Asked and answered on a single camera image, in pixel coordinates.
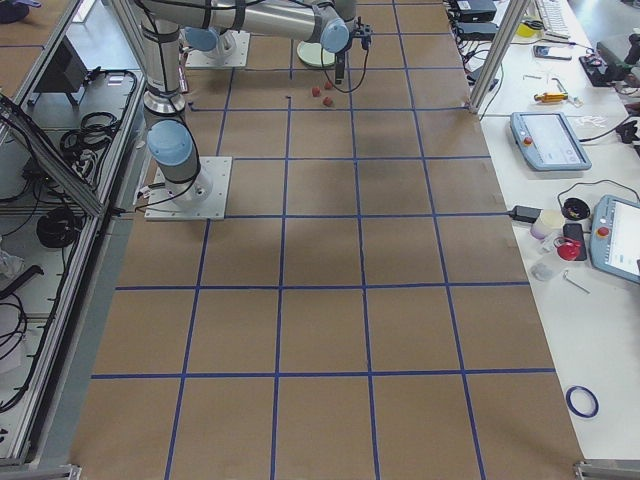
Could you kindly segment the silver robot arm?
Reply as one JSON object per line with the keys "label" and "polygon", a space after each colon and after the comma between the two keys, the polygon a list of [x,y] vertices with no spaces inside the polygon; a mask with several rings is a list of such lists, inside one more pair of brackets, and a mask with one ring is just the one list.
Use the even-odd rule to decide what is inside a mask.
{"label": "silver robot arm", "polygon": [[237,44],[233,34],[221,34],[214,28],[185,27],[184,37],[192,50],[210,58],[227,58],[235,53]]}
{"label": "silver robot arm", "polygon": [[176,214],[223,197],[232,182],[213,175],[214,157],[203,157],[186,120],[203,110],[205,94],[229,89],[238,99],[248,86],[284,72],[248,70],[233,58],[255,38],[267,60],[278,57],[267,39],[291,47],[317,47],[316,70],[332,56],[335,74],[328,84],[340,90],[346,58],[354,43],[371,45],[371,28],[357,15],[354,1],[140,1],[140,35],[147,85],[144,109],[147,144],[164,177],[165,199],[148,204]]}

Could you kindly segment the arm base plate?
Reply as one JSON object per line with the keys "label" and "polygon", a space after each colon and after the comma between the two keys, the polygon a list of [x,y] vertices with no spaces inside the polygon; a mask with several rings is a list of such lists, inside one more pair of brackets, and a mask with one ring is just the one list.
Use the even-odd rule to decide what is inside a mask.
{"label": "arm base plate", "polygon": [[248,60],[250,34],[227,30],[186,30],[186,67],[190,69],[245,68]]}
{"label": "arm base plate", "polygon": [[153,189],[150,207],[145,209],[148,221],[223,220],[232,171],[231,157],[201,156],[200,173],[193,185],[169,182]]}

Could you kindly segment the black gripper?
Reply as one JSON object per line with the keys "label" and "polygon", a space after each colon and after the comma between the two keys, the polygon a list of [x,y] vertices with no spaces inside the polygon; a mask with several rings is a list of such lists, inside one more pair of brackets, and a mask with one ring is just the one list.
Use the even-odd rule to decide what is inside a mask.
{"label": "black gripper", "polygon": [[[350,32],[350,46],[354,42],[359,42],[363,50],[369,50],[372,43],[373,29],[370,24],[365,23],[361,17],[357,17],[353,22],[353,29]],[[345,76],[345,53],[336,53],[334,56],[334,83],[341,84]]]}

